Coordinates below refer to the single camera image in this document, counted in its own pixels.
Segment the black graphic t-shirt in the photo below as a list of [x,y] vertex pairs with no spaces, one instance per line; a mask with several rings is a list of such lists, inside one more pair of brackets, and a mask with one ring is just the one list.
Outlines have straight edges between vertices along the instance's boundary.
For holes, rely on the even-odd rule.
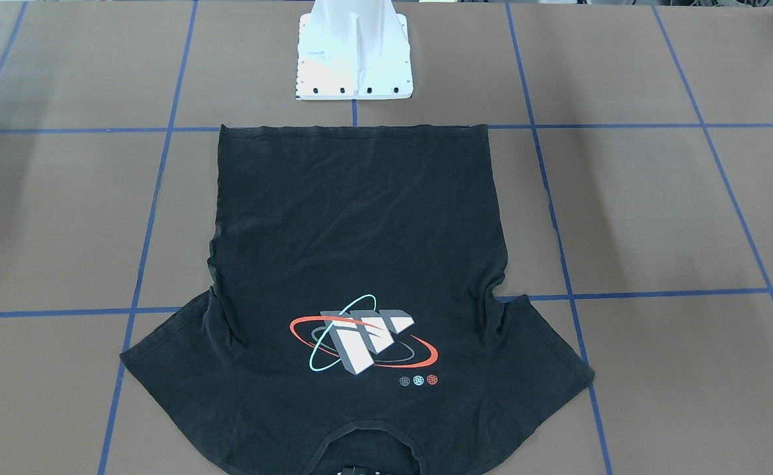
[[508,255],[485,125],[221,127],[212,285],[121,355],[231,474],[483,474],[594,380]]

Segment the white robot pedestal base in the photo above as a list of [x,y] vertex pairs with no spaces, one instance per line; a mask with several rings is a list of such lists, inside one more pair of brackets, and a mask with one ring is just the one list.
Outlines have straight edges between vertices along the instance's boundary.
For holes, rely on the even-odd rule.
[[401,100],[414,93],[410,33],[390,1],[315,1],[298,23],[296,100]]

